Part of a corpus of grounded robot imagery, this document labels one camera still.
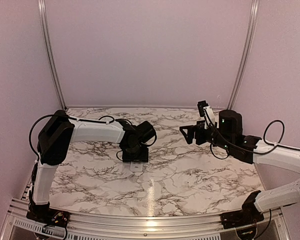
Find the white remote control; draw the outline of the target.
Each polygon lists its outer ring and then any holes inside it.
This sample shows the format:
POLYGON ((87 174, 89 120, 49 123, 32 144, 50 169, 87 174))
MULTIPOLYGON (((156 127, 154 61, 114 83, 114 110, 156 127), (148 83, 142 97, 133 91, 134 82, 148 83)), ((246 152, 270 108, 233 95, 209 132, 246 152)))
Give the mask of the white remote control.
POLYGON ((131 162, 130 163, 130 171, 134 173, 140 173, 143 171, 143 163, 142 162, 131 162))

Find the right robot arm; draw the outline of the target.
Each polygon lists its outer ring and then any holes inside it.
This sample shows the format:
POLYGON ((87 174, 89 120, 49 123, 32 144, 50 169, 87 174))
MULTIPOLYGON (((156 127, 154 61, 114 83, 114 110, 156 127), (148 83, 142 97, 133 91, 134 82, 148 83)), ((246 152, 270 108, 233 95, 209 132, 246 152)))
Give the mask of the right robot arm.
MULTIPOLYGON (((179 128, 188 144, 209 143, 210 147, 219 147, 241 162, 274 166, 300 174, 300 148, 244 135, 242 115, 234 110, 220 111, 218 122, 209 106, 202 107, 199 113, 204 118, 202 121, 179 128)), ((300 203, 300 178, 277 188, 251 193, 242 204, 237 219, 248 224, 257 213, 296 203, 300 203)))

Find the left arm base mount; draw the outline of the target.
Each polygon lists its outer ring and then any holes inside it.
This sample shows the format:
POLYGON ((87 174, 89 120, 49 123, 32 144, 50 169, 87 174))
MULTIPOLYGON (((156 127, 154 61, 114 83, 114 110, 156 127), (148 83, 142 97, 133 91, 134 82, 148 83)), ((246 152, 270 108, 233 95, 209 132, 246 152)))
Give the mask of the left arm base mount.
POLYGON ((36 205, 35 203, 30 202, 26 218, 47 226, 66 228, 70 218, 70 213, 68 211, 50 208, 49 203, 36 205))

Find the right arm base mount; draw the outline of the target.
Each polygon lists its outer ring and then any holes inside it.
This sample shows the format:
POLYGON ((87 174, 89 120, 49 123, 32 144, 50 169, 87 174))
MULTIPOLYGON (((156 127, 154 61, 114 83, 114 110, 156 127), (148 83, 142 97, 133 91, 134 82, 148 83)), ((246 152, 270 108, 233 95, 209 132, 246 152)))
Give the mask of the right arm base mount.
POLYGON ((259 193, 261 193, 260 190, 252 192, 243 202, 240 210, 222 213, 220 219, 223 228, 237 228, 263 221, 264 215, 255 206, 256 197, 259 193))

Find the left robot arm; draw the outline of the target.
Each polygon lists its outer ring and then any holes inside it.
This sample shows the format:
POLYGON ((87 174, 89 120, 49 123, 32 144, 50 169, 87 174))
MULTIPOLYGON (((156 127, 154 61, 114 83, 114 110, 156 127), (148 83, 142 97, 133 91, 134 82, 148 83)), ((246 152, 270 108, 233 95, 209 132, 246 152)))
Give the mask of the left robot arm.
POLYGON ((29 190, 29 210, 43 223, 53 219, 50 208, 50 189, 58 166, 66 159, 69 146, 76 142, 105 142, 118 144, 124 163, 149 161, 149 140, 157 140, 157 133, 151 123, 143 121, 138 125, 124 118, 104 115, 99 119, 78 118, 64 110, 45 115, 47 119, 38 134, 37 146, 31 150, 37 156, 29 190))

